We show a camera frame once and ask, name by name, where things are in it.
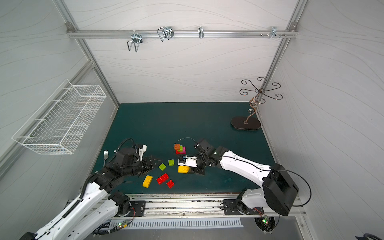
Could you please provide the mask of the red long lego brick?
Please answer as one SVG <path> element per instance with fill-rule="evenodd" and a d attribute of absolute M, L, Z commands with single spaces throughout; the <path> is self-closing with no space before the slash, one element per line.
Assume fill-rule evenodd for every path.
<path fill-rule="evenodd" d="M 165 183 L 169 179 L 169 175 L 167 173 L 161 175 L 160 177 L 157 178 L 157 183 L 159 185 Z"/>

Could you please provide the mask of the yellow curved lego brick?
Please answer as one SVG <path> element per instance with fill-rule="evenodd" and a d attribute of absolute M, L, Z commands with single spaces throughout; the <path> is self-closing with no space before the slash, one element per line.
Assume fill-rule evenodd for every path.
<path fill-rule="evenodd" d="M 178 166 L 178 173 L 187 174 L 190 171 L 190 167 L 188 166 Z"/>

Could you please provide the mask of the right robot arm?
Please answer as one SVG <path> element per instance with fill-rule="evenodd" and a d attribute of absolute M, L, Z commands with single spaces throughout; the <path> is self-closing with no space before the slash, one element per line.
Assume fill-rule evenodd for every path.
<path fill-rule="evenodd" d="M 175 144 L 179 167 L 188 167 L 189 173 L 204 175 L 207 167 L 218 167 L 242 176 L 259 186 L 258 189 L 243 189 L 235 200 L 235 209 L 242 215 L 252 210 L 269 207 L 281 216 L 288 216 L 291 208 L 303 207 L 308 202 L 296 205 L 299 187 L 291 177 L 293 171 L 280 164 L 263 165 L 243 158 L 227 148 L 214 148 L 207 140 L 195 143 L 197 154 L 188 156 L 184 147 Z"/>

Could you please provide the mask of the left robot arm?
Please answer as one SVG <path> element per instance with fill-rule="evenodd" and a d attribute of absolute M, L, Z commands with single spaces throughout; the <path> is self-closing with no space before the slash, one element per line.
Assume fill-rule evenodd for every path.
<path fill-rule="evenodd" d="M 83 240 L 90 234 L 102 236 L 126 228 L 133 220 L 123 220 L 110 230 L 103 224 L 115 216 L 136 215 L 130 198 L 114 189 L 126 177 L 140 177 L 160 165 L 161 160 L 144 155 L 146 150 L 142 144 L 119 145 L 111 161 L 86 179 L 78 197 L 37 232 L 27 232 L 21 239 Z"/>

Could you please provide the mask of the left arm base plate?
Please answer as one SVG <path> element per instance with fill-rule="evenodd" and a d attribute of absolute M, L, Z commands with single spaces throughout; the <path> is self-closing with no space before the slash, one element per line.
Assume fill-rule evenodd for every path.
<path fill-rule="evenodd" d="M 146 201 L 130 201 L 123 203 L 118 210 L 119 217 L 143 217 L 146 208 Z"/>

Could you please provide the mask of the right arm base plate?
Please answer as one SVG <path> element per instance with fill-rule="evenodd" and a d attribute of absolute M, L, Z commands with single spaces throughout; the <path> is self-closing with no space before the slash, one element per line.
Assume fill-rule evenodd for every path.
<path fill-rule="evenodd" d="M 220 203 L 219 208 L 224 211 L 226 216 L 234 216 L 234 215 L 263 215 L 264 209 L 257 207 L 250 209 L 246 207 L 240 201 L 235 199 L 224 199 L 222 203 Z"/>

